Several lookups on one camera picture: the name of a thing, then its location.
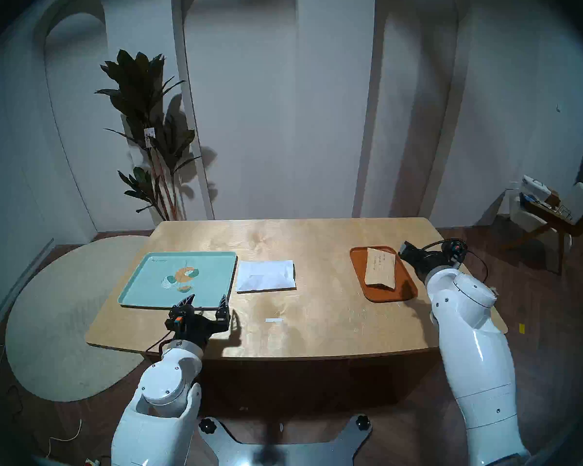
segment teal tray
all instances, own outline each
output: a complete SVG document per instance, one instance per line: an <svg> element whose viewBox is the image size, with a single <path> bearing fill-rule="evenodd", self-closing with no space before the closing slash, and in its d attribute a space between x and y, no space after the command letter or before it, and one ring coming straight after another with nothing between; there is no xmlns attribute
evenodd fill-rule
<svg viewBox="0 0 583 466"><path fill-rule="evenodd" d="M235 252L150 252L119 296L123 307L170 309L195 294L193 306L218 307L231 293Z"/></svg>

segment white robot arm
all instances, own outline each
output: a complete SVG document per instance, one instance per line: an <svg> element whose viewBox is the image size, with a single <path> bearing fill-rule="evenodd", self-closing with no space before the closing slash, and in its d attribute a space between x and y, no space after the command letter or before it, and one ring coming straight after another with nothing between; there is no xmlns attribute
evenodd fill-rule
<svg viewBox="0 0 583 466"><path fill-rule="evenodd" d="M190 341L173 341L143 373L112 439L113 465L185 464L201 406L201 386L191 384L202 357Z"/></svg>
<svg viewBox="0 0 583 466"><path fill-rule="evenodd" d="M405 243L400 256L425 279L445 372L466 424L469 463L527 458L518 433L514 361L506 337L490 319L497 296L455 268L466 244L446 244L442 252L426 252Z"/></svg>
<svg viewBox="0 0 583 466"><path fill-rule="evenodd" d="M201 406L203 349L210 336L227 331L231 320L223 296L210 321L195 314L194 294L173 307L165 322L175 332L162 360L143 373L112 439L113 466L183 466Z"/></svg>

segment brown tray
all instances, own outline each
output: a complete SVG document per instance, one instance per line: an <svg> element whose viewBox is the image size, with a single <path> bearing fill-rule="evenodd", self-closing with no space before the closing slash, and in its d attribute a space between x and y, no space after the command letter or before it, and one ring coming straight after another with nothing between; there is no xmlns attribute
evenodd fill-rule
<svg viewBox="0 0 583 466"><path fill-rule="evenodd" d="M354 247L350 249L350 259L354 271L359 279L360 288L365 297L371 302L396 302L407 301L417 297L418 291L415 282L411 279L408 270L401 258L391 247L386 245L371 245L370 249L384 250L395 254L395 290L383 285L365 284L365 269L367 268L367 247Z"/></svg>

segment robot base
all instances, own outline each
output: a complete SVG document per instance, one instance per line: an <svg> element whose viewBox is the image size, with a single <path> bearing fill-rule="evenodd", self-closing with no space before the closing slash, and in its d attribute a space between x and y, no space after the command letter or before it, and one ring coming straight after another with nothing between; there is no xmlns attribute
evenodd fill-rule
<svg viewBox="0 0 583 466"><path fill-rule="evenodd" d="M218 464L225 466L352 466L354 454L371 430L372 425L367 416L357 415L348 421L339 436L332 441L264 446L237 442L213 417L206 417L199 424L203 441L216 454Z"/></svg>

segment round rug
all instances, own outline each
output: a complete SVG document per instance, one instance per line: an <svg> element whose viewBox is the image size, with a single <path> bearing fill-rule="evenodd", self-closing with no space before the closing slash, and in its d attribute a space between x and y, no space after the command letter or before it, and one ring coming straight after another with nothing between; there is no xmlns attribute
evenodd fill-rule
<svg viewBox="0 0 583 466"><path fill-rule="evenodd" d="M90 346L85 334L146 241L123 235L91 242L26 285L5 338L9 364L24 388L50 401L77 401L112 386L142 361L140 354Z"/></svg>

